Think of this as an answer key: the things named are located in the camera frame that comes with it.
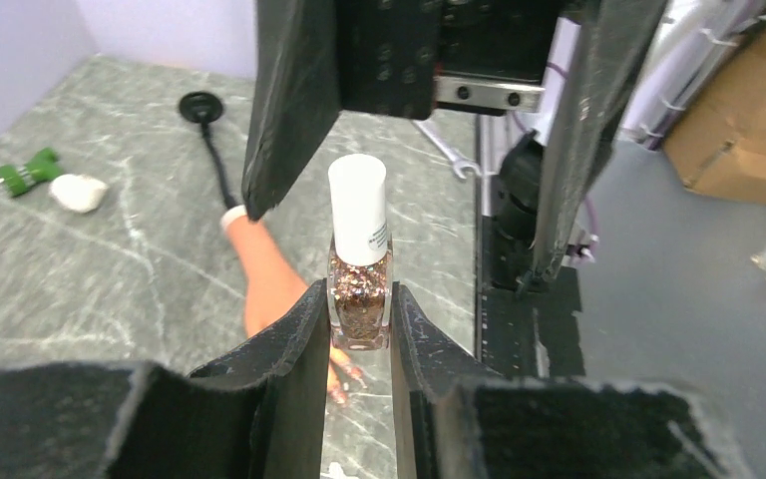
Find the marble table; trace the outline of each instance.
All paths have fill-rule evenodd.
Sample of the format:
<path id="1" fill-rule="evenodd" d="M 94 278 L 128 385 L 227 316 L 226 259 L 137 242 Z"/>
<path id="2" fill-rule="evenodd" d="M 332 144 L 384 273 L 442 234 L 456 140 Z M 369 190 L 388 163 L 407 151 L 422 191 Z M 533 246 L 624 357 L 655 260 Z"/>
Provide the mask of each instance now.
<path id="1" fill-rule="evenodd" d="M 152 359 L 186 373 L 245 340 L 245 279 L 218 224 L 220 196 L 196 127 L 178 99 L 225 103 L 214 138 L 241 178 L 253 83 L 94 57 L 0 137 L 0 165 L 51 146 L 72 173 L 111 185 L 80 216 L 37 188 L 0 192 L 0 360 Z M 471 116 L 442 112 L 442 133 L 473 152 Z M 326 169 L 366 153 L 389 171 L 395 267 L 425 312 L 471 349 L 473 187 L 407 121 L 343 114 L 266 223 L 304 279 L 324 277 L 330 244 Z M 355 353 L 368 389 L 327 408 L 322 471 L 396 476 L 388 351 Z"/>

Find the cardboard box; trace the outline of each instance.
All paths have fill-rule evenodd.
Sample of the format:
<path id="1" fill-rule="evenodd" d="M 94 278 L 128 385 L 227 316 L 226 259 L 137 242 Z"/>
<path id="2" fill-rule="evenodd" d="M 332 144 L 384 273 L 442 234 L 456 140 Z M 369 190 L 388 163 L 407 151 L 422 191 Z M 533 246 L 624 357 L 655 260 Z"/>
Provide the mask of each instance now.
<path id="1" fill-rule="evenodd" d="M 698 95 L 663 148 L 690 191 L 766 205 L 766 30 Z"/>

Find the wrench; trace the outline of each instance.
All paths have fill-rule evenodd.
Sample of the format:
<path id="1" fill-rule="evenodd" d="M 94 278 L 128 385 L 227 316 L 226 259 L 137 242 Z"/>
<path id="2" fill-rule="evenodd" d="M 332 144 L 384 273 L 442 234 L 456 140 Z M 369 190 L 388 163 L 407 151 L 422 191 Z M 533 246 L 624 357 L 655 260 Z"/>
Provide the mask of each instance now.
<path id="1" fill-rule="evenodd" d="M 427 139 L 430 140 L 430 143 L 435 145 L 436 148 L 439 149 L 439 152 L 451 162 L 451 167 L 454 169 L 454 175 L 456 175 L 457 178 L 464 180 L 466 178 L 466 170 L 471 170 L 476 177 L 481 177 L 483 175 L 483 170 L 480 168 L 480 165 L 462 156 L 456 148 L 451 147 L 442 140 L 442 137 L 436 132 L 436 127 L 431 120 L 425 120 L 423 122 L 413 120 L 412 124 L 415 125 L 415 128 L 427 137 Z"/>

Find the green object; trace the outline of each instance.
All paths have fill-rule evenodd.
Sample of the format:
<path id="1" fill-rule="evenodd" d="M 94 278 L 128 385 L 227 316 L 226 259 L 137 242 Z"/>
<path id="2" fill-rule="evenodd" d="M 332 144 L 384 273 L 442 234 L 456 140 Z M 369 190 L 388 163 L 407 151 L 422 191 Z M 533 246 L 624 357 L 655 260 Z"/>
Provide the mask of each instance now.
<path id="1" fill-rule="evenodd" d="M 11 197 L 24 195 L 35 185 L 63 175 L 63 170 L 57 165 L 58 160 L 54 150 L 43 148 L 24 165 L 3 165 L 0 167 L 0 187 Z"/>

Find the wall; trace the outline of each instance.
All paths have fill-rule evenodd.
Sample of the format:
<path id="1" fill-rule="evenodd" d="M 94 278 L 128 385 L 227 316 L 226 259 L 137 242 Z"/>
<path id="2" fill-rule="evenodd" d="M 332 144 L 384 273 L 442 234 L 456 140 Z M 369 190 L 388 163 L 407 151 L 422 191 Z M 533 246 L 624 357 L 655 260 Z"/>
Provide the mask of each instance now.
<path id="1" fill-rule="evenodd" d="M 101 53 L 253 78 L 254 0 L 77 0 Z"/>
<path id="2" fill-rule="evenodd" d="M 0 0 L 0 135 L 96 51 L 74 0 Z"/>

